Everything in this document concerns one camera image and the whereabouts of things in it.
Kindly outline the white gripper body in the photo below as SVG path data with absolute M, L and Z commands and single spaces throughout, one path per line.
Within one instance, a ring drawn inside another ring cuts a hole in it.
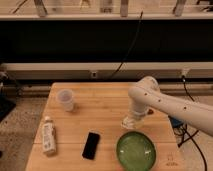
M 138 129 L 142 126 L 143 116 L 138 115 L 127 115 L 122 120 L 122 127 L 128 130 Z

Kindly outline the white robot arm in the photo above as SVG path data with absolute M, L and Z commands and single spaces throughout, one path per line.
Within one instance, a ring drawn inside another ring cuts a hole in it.
M 149 109 L 154 108 L 213 136 L 213 106 L 163 94 L 152 76 L 131 85 L 128 95 L 129 114 L 122 121 L 126 129 L 139 127 Z

